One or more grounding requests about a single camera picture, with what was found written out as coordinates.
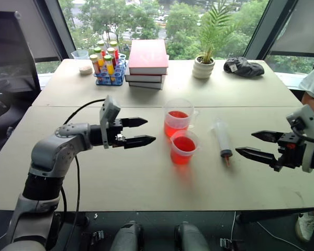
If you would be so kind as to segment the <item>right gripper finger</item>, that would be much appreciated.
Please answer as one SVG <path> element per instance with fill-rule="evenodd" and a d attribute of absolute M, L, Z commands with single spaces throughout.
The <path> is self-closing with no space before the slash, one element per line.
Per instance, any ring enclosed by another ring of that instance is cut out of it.
<path fill-rule="evenodd" d="M 262 130 L 262 131 L 254 132 L 251 135 L 265 142 L 277 143 L 278 140 L 282 137 L 283 133 L 276 132 L 276 131 Z"/>
<path fill-rule="evenodd" d="M 278 160 L 275 158 L 274 154 L 262 152 L 251 147 L 237 147 L 235 150 L 241 154 L 243 157 L 269 165 L 271 168 L 280 168 Z"/>

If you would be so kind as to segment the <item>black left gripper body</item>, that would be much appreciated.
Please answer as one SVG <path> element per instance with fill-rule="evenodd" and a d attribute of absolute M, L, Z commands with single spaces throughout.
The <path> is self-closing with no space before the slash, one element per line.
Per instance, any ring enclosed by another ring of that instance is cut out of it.
<path fill-rule="evenodd" d="M 126 141 L 122 133 L 122 119 L 116 119 L 114 122 L 108 123 L 108 144 L 112 147 L 123 147 Z"/>

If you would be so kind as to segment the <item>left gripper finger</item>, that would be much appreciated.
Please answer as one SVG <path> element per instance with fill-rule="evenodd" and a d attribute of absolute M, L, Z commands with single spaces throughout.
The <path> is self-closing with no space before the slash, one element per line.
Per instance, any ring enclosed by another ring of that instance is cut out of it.
<path fill-rule="evenodd" d="M 122 118 L 121 119 L 121 126 L 123 128 L 139 127 L 145 123 L 148 123 L 148 121 L 146 119 L 143 119 L 140 117 Z"/>
<path fill-rule="evenodd" d="M 124 149 L 146 146 L 156 140 L 156 137 L 149 135 L 135 136 L 134 138 L 126 138 L 122 134 L 116 135 L 116 146 Z"/>

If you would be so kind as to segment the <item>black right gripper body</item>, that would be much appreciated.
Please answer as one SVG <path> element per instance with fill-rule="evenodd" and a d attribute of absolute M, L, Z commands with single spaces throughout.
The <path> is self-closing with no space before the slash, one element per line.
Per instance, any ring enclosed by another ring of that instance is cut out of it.
<path fill-rule="evenodd" d="M 306 145 L 300 137 L 292 132 L 279 132 L 276 143 L 278 144 L 278 152 L 281 153 L 273 166 L 276 172 L 279 172 L 282 167 L 294 169 L 301 166 Z"/>

